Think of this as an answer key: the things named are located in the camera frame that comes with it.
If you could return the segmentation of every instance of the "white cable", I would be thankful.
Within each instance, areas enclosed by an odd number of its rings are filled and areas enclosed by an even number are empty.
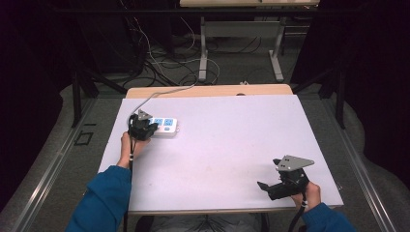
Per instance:
[[[189,51],[191,48],[195,46],[195,33],[193,33],[192,28],[190,28],[190,26],[187,24],[187,22],[183,18],[181,18],[181,20],[185,23],[185,25],[187,25],[188,29],[190,29],[190,36],[192,37],[192,44],[190,45],[190,47],[186,49],[186,51]]]
[[[197,82],[197,79],[196,79],[195,83],[193,83],[192,85],[187,86],[187,87],[175,88],[175,89],[173,89],[173,90],[169,90],[169,91],[165,91],[165,92],[155,92],[155,93],[153,93],[148,99],[144,100],[141,104],[139,104],[139,105],[131,112],[131,114],[130,114],[129,117],[127,118],[127,125],[129,124],[130,118],[131,118],[131,116],[133,115],[133,113],[135,113],[136,110],[138,110],[142,105],[144,105],[147,101],[149,101],[149,100],[150,100],[151,98],[153,98],[154,96],[159,96],[159,95],[163,95],[163,94],[171,94],[171,93],[176,93],[176,92],[183,91],[183,90],[188,90],[188,89],[192,88],[193,86],[195,86],[196,82]]]
[[[144,31],[142,31],[141,26],[139,25],[138,19],[136,19],[136,17],[133,18],[136,21],[136,24],[138,25],[139,28],[139,32],[144,35],[145,39],[147,40],[147,44],[148,44],[148,54],[150,54],[151,59],[154,60],[155,64],[158,66],[158,68],[160,69],[161,73],[163,76],[165,76],[166,78],[168,78],[162,71],[160,64],[157,62],[157,60],[153,57],[152,53],[151,53],[151,44],[150,44],[150,40],[148,39],[148,36],[144,33]]]

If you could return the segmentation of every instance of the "blue jacket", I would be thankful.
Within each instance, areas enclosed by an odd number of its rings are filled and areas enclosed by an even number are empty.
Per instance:
[[[129,169],[110,166],[88,185],[66,231],[117,231],[131,194]]]
[[[117,231],[131,194],[129,169],[110,166],[87,186],[66,231]],[[347,218],[321,203],[302,215],[308,232],[355,231]]]
[[[356,231],[349,220],[340,212],[331,210],[325,203],[302,214],[307,232],[348,232]]]

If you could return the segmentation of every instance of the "metal frame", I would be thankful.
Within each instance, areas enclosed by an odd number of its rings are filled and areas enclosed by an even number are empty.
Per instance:
[[[274,69],[277,82],[283,82],[278,62],[278,51],[283,37],[286,18],[280,21],[205,21],[201,17],[201,61],[199,65],[199,81],[205,81],[208,59],[206,38],[208,37],[263,37],[275,38],[274,50],[269,51],[269,56]]]

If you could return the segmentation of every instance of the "desk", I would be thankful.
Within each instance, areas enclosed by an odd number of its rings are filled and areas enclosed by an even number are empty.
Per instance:
[[[292,7],[314,6],[320,0],[181,0],[182,7],[208,8],[208,7]],[[206,21],[201,17],[201,60],[199,65],[199,81],[206,79],[208,50],[207,37],[261,37],[275,38],[274,49],[269,51],[274,75],[277,82],[282,82],[278,62],[278,51],[283,37],[286,18],[279,21]]]
[[[114,124],[99,171],[115,164],[127,117],[159,90],[129,90]],[[149,100],[154,117],[179,120],[173,138],[152,138],[134,161],[130,214],[210,214],[294,209],[287,197],[271,201],[257,181],[279,183],[272,159],[284,155],[314,160],[307,175],[330,206],[342,205],[297,96],[287,85],[193,87]]]

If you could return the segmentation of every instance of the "human hand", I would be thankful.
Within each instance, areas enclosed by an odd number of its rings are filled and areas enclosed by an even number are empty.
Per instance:
[[[117,162],[117,166],[122,166],[125,168],[130,168],[130,153],[131,153],[131,142],[133,146],[133,157],[136,159],[142,152],[145,145],[147,145],[151,139],[145,141],[139,141],[134,138],[130,138],[127,131],[123,133],[121,137],[121,157]]]
[[[305,212],[309,211],[310,209],[313,209],[322,202],[322,199],[320,197],[320,187],[312,182],[309,182],[307,184],[306,196],[307,207],[305,208]],[[302,206],[303,201],[302,194],[299,193],[297,195],[292,195],[290,197],[295,202],[296,208],[299,210]]]

